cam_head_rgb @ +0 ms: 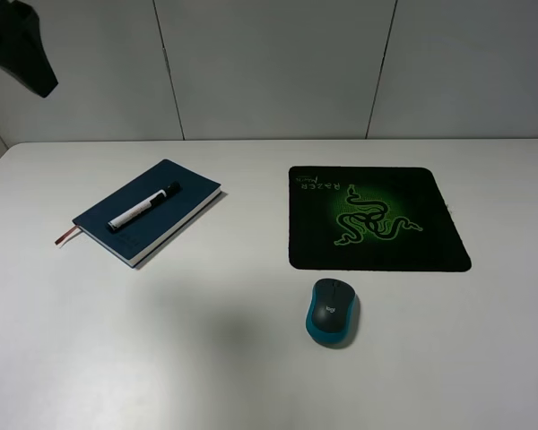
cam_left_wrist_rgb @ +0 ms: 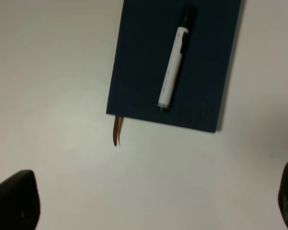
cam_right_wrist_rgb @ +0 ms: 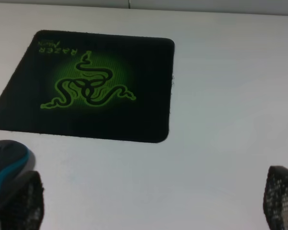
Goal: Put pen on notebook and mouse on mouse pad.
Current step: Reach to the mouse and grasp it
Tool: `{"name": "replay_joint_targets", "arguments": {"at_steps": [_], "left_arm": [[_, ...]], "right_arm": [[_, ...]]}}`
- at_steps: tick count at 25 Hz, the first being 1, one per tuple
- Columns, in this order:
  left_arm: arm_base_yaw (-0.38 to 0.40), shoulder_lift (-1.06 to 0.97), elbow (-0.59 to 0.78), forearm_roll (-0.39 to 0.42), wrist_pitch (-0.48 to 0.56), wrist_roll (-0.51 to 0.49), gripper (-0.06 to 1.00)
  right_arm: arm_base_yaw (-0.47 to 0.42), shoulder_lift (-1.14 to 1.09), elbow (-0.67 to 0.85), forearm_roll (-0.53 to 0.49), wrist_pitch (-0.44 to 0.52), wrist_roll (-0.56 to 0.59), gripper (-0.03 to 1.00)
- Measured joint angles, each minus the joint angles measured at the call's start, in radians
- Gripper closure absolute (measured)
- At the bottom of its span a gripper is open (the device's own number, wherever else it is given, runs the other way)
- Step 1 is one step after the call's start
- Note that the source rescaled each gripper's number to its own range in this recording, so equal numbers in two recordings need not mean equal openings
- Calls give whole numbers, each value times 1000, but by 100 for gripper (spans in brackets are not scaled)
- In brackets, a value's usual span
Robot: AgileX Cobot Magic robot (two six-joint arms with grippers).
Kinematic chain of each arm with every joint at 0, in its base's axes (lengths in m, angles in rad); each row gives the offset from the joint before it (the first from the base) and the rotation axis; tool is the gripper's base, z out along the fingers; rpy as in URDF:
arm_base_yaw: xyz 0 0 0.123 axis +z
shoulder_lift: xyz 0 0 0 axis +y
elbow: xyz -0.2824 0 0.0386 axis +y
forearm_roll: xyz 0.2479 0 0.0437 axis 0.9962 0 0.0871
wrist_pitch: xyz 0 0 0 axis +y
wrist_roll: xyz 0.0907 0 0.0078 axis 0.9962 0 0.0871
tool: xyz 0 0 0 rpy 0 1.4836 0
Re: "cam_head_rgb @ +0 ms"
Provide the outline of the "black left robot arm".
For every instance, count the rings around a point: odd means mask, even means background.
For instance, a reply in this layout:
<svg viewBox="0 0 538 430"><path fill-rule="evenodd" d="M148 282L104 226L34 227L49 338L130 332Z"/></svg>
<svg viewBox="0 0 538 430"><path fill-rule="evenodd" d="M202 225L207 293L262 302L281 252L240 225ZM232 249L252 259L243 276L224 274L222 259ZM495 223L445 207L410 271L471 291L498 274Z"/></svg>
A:
<svg viewBox="0 0 538 430"><path fill-rule="evenodd" d="M43 99L58 85L43 47L39 16L23 1L0 0L0 68Z"/></svg>

